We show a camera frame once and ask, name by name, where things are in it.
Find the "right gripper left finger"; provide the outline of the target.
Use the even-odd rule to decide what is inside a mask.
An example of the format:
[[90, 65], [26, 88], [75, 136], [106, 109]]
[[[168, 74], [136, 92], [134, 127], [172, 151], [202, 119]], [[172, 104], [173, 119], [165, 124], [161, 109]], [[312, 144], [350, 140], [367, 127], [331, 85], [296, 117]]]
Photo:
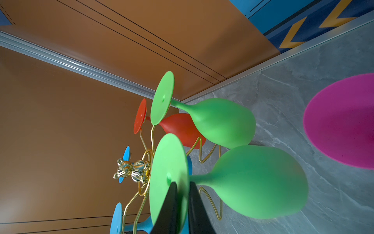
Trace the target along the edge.
[[177, 233], [177, 184], [172, 182], [162, 205], [151, 234], [176, 234]]

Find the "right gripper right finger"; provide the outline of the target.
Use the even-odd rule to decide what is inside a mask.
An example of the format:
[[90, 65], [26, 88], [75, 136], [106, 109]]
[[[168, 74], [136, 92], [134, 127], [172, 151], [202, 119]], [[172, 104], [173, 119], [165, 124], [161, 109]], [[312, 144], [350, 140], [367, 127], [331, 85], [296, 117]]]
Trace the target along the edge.
[[216, 234], [194, 182], [190, 182], [189, 192], [189, 231], [190, 234]]

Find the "magenta wine glass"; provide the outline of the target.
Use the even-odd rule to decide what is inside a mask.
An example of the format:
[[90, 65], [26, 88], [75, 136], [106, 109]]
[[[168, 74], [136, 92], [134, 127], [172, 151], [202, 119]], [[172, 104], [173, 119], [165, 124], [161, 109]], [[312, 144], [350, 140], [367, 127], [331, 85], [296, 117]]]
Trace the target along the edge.
[[348, 166], [374, 168], [374, 75], [349, 77], [318, 92], [303, 127], [325, 156]]

